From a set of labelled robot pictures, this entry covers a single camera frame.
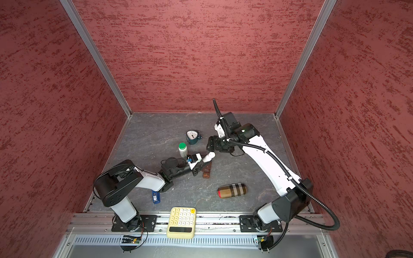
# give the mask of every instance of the yellow calculator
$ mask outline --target yellow calculator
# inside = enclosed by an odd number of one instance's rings
[[[173,207],[169,215],[166,236],[169,238],[191,239],[195,234],[197,210],[188,207]]]

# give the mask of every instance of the clock face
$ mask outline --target clock face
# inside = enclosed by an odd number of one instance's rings
[[[195,139],[196,137],[198,137],[198,133],[197,132],[195,132],[195,131],[187,131],[186,132],[186,135],[188,136],[188,138],[190,139],[190,140],[193,140],[193,139]]]

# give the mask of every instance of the red wall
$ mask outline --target red wall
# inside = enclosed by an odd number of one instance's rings
[[[274,112],[324,0],[74,0],[133,111]]]
[[[1,257],[50,257],[126,116],[58,0],[0,3]]]
[[[341,258],[413,251],[413,2],[338,1],[281,116]]]

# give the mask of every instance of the green bottle cap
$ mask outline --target green bottle cap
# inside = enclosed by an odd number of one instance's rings
[[[181,142],[181,143],[179,144],[179,149],[185,149],[185,148],[186,148],[186,144],[183,143],[183,142]]]

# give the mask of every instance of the blue connector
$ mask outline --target blue connector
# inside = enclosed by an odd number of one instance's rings
[[[154,204],[158,204],[161,202],[161,195],[159,194],[159,192],[155,192],[154,190],[152,190],[152,200]]]

